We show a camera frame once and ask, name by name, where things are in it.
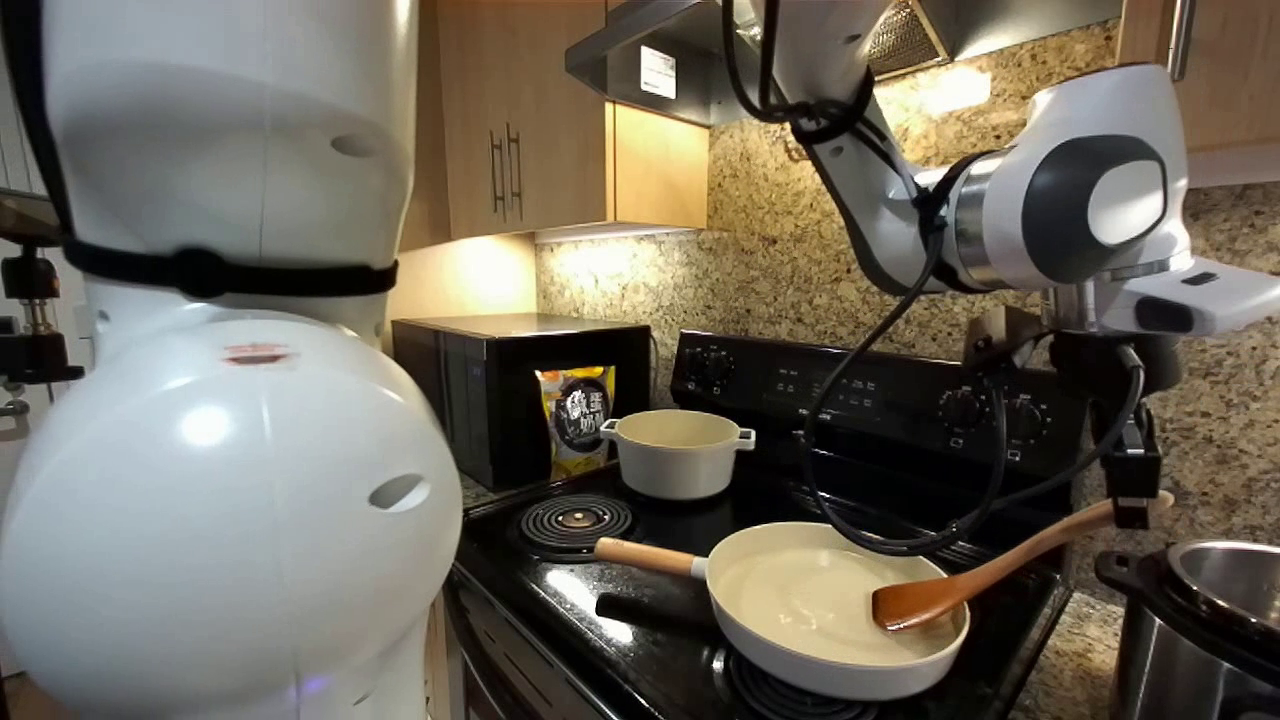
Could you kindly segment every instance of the cabinet handle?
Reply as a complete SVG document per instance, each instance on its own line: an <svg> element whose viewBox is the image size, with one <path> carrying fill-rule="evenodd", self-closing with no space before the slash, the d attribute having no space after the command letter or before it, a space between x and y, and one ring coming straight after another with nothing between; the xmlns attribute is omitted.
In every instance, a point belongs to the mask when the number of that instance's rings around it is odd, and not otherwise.
<svg viewBox="0 0 1280 720"><path fill-rule="evenodd" d="M1167 81L1189 75L1189 57L1193 57L1193 27L1195 27L1195 0L1176 0L1170 5L1170 27L1167 27Z"/></svg>
<svg viewBox="0 0 1280 720"><path fill-rule="evenodd" d="M503 216L503 203L507 203L503 139L487 132L487 206L490 206L490 216Z"/></svg>
<svg viewBox="0 0 1280 720"><path fill-rule="evenodd" d="M512 212L523 219L523 142L507 122L507 164L512 164Z"/></svg>

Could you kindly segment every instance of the wooden spoon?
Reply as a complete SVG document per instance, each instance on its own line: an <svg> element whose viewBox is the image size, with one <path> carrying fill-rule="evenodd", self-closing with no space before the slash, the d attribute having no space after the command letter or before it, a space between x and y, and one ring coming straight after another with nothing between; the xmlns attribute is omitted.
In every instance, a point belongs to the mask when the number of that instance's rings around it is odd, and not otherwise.
<svg viewBox="0 0 1280 720"><path fill-rule="evenodd" d="M976 562L972 573L919 581L919 582L882 582L873 591L873 618L882 630L905 630L905 629L926 623L926 618L968 602L984 588L1000 582L1017 568L1033 562L1034 554L1043 554L1043 550L1050 550L1050 549L1058 549L1058 542L1074 541L1078 533L1098 527L1109 519L1110 519L1110 501L1097 501L1070 514L1041 527L1034 534L1018 541L1003 554Z"/></svg>

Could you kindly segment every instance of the microwave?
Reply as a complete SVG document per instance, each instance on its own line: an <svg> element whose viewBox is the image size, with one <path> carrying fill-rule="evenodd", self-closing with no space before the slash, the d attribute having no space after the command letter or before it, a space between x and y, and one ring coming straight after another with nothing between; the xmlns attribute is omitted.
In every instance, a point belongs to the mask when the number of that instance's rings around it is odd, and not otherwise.
<svg viewBox="0 0 1280 720"><path fill-rule="evenodd" d="M551 478L540 373L612 367L606 414L648 409L648 322L566 316L393 318L393 360L420 384L457 466L484 486Z"/></svg>

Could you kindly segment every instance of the granite countertop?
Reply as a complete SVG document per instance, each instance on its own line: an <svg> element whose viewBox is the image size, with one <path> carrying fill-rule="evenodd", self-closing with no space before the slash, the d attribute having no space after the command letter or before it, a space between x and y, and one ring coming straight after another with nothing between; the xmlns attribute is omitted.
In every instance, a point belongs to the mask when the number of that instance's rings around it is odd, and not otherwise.
<svg viewBox="0 0 1280 720"><path fill-rule="evenodd" d="M1026 677L1012 720L1109 716L1124 606L1074 591Z"/></svg>

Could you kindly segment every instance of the range hood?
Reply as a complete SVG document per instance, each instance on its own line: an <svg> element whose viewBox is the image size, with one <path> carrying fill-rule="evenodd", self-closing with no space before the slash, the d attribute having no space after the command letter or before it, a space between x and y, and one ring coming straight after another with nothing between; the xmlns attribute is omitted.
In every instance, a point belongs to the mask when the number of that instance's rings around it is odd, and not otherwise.
<svg viewBox="0 0 1280 720"><path fill-rule="evenodd" d="M1115 15L1121 0L895 0L875 33L873 66L888 81ZM628 0L563 52L563 66L616 104L722 122L745 112L720 42L720 0ZM749 70L752 46L737 38L737 52Z"/></svg>

